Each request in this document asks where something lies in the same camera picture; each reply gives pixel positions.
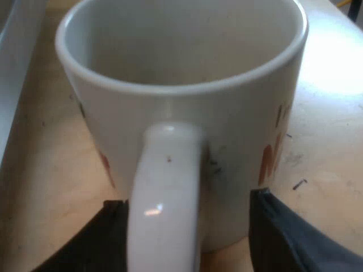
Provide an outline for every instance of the red lettering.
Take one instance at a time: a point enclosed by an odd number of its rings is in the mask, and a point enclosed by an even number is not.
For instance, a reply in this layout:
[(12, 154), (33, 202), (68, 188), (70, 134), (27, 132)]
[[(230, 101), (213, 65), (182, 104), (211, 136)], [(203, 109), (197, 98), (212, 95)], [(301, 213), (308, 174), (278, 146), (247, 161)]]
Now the red lettering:
[(277, 165), (274, 167), (276, 163), (276, 158), (278, 154), (278, 149), (281, 143), (281, 133), (279, 133), (276, 137), (274, 149), (272, 149), (271, 145), (267, 145), (263, 151), (261, 167), (260, 167), (260, 175), (259, 175), (259, 185), (261, 185), (266, 177), (270, 177), (272, 172), (276, 170)]
[(98, 151), (98, 154), (100, 155), (100, 158), (101, 158), (101, 161), (102, 161), (102, 163), (103, 163), (103, 166), (105, 167), (105, 169), (106, 169), (106, 173), (107, 173), (107, 176), (108, 176), (108, 179), (109, 179), (109, 181), (110, 181), (110, 183), (111, 183), (111, 185), (112, 185), (112, 187), (114, 187), (115, 188), (115, 183), (113, 182), (113, 179), (112, 179), (112, 176), (111, 176), (111, 168), (110, 168), (110, 166), (109, 166), (109, 162), (108, 162), (108, 159), (107, 159), (107, 157), (105, 156), (105, 155), (103, 155), (102, 153), (101, 153), (101, 151)]

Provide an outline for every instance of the wooden table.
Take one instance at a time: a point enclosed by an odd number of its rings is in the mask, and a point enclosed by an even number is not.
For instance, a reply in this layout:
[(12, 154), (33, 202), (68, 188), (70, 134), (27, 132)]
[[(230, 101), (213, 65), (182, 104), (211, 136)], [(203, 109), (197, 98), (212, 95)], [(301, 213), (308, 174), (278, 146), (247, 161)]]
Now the wooden table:
[[(51, 0), (0, 171), (0, 271), (28, 271), (117, 193), (107, 181), (53, 40), (73, 0)], [(363, 34), (327, 0), (310, 19), (302, 71), (272, 191), (363, 255)], [(292, 187), (301, 179), (307, 184)], [(244, 239), (202, 258), (202, 271), (252, 271)]]

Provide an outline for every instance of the white ceramic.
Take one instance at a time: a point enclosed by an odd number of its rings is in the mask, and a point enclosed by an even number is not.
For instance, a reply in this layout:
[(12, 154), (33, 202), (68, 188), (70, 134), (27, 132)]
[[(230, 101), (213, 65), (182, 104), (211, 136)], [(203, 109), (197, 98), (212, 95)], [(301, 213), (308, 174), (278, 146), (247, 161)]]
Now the white ceramic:
[(185, 272), (248, 231), (307, 36), (294, 0), (85, 0), (56, 49), (121, 198), (128, 269)]

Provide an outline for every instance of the mug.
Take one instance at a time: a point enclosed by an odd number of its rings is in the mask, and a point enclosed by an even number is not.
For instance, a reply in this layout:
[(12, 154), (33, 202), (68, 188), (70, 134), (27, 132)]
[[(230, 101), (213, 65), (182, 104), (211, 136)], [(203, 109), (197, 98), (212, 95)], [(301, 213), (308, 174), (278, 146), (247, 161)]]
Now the mug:
[(121, 198), (128, 270), (196, 271), (248, 232), (307, 37), (295, 0), (85, 0), (56, 51)]

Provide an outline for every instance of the gray object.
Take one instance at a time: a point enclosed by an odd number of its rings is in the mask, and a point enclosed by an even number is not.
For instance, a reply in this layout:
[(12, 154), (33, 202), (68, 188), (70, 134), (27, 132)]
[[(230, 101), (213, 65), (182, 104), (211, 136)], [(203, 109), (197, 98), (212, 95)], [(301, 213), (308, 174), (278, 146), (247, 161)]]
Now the gray object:
[(0, 165), (46, 5), (0, 1)]

